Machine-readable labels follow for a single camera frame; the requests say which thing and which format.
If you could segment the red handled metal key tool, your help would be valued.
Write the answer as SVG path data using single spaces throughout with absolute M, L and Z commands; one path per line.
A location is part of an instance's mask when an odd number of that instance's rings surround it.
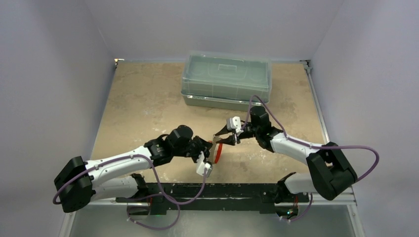
M 223 144 L 217 143 L 221 138 L 219 136 L 213 136 L 212 147 L 210 149 L 210 155 L 208 161 L 212 164 L 217 164 L 222 153 Z

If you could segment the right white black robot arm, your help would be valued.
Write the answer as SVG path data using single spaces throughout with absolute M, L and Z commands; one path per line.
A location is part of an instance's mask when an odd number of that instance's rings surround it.
M 290 173 L 277 185 L 277 197 L 289 201 L 296 194 L 317 193 L 326 200 L 333 200 L 358 180 L 358 175 L 337 144 L 309 144 L 301 139 L 286 136 L 274 127 L 263 106 L 249 110 L 250 121 L 239 117 L 227 119 L 226 125 L 216 133 L 227 138 L 219 144 L 235 146 L 243 139 L 254 138 L 259 146 L 272 153 L 289 156 L 308 167 L 307 173 Z

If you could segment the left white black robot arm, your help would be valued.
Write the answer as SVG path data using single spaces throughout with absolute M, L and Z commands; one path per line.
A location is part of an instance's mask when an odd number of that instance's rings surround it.
M 147 188 L 135 176 L 122 179 L 128 173 L 152 169 L 170 163 L 174 157 L 191 158 L 197 174 L 207 178 L 212 170 L 208 161 L 213 144 L 186 125 L 180 125 L 169 134 L 162 134 L 129 152 L 110 158 L 83 160 L 71 158 L 54 179 L 56 194 L 53 204 L 65 213 L 80 210 L 93 200 L 132 198 L 141 202 L 147 197 Z

